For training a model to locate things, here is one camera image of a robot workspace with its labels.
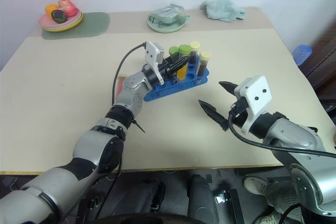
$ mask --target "green cap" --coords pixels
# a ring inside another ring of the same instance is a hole
[[[173,55],[176,52],[178,52],[178,47],[170,47],[169,48],[169,55]]]
[[[179,52],[184,55],[188,55],[191,51],[191,47],[189,45],[180,45]]]

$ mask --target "beige tabletop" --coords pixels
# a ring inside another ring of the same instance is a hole
[[[266,76],[273,96],[269,112],[317,127],[327,151],[335,152],[336,129],[309,82],[267,17],[256,8],[246,10],[244,21],[232,23],[189,11],[192,19],[172,34],[150,30],[146,13],[111,14],[107,32],[91,38],[44,40],[36,29],[0,75],[0,173],[38,174],[69,162],[78,138],[111,106],[119,61],[148,40],[165,49],[200,41],[201,49],[213,56],[210,75],[207,84],[144,102],[136,120],[146,133],[130,127],[123,170],[280,165],[270,151],[222,131],[197,103],[202,99],[227,115],[235,98],[218,82],[241,83],[260,74]],[[133,74],[144,63],[144,51],[139,49],[121,73]]]

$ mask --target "plate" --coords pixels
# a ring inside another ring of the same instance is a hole
[[[80,18],[75,23],[73,23],[69,26],[59,28],[59,29],[47,29],[47,28],[42,28],[42,29],[45,30],[45,31],[50,31],[52,33],[58,33],[60,31],[66,31],[66,30],[74,28],[75,26],[77,26],[82,21],[82,19],[83,19],[83,14],[81,14]]]
[[[164,34],[168,34],[168,33],[173,33],[175,31],[180,30],[185,22],[187,21],[187,19],[189,18],[189,16],[182,16],[180,19],[178,19],[176,22],[171,23],[171,24],[165,24],[162,23],[160,21],[156,21],[155,18],[153,18],[152,15],[148,15],[146,22],[147,25],[154,31],[157,31],[158,33],[164,33]]]
[[[40,20],[38,21],[38,23],[47,28],[47,29],[50,29],[50,28],[60,28],[60,27],[64,27],[64,26],[68,26],[69,24],[71,24],[72,22],[74,22],[74,20],[78,19],[78,17],[80,17],[81,15],[81,12],[79,9],[77,9],[77,14],[75,16],[72,16],[70,18],[68,18],[67,21],[65,21],[64,23],[57,23],[55,21],[53,21],[52,19],[50,19],[46,14],[43,15]]]
[[[65,24],[65,22],[64,22],[64,23],[62,23],[63,26],[60,26],[60,27],[50,28],[50,27],[41,26],[41,28],[42,28],[43,30],[45,30],[45,29],[48,29],[48,30],[59,30],[59,29],[63,29],[63,28],[66,28],[66,27],[68,27],[68,26],[72,26],[74,23],[76,23],[76,22],[81,18],[81,16],[82,16],[82,13],[80,12],[80,15],[79,15],[76,19],[74,19],[71,23],[67,23],[66,25],[63,25],[63,24]]]

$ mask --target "blue container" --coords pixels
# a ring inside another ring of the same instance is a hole
[[[166,95],[174,94],[186,89],[190,89],[202,84],[205,84],[208,81],[207,76],[209,75],[209,70],[206,69],[203,76],[198,77],[196,70],[197,70],[197,64],[200,57],[196,57],[196,62],[194,64],[187,63],[188,69],[187,74],[185,76],[184,82],[178,82],[176,76],[173,78],[173,80],[166,80],[164,82],[164,85],[156,85],[153,87],[153,90],[149,92],[145,97],[144,101],[149,102],[153,101],[155,99],[165,97]]]
[[[300,66],[313,53],[313,49],[307,45],[300,45],[294,49],[292,55],[296,65]]]

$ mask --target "blue test tube rack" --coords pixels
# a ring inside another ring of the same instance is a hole
[[[153,90],[149,92],[145,97],[144,101],[149,102],[155,99],[165,97],[170,94],[181,92],[186,89],[190,89],[208,81],[207,76],[209,75],[209,70],[205,69],[205,73],[202,76],[197,76],[196,70],[200,57],[197,55],[195,63],[187,63],[187,73],[185,75],[184,82],[178,82],[177,77],[174,76],[171,80],[166,80],[164,85],[157,84],[153,87]]]

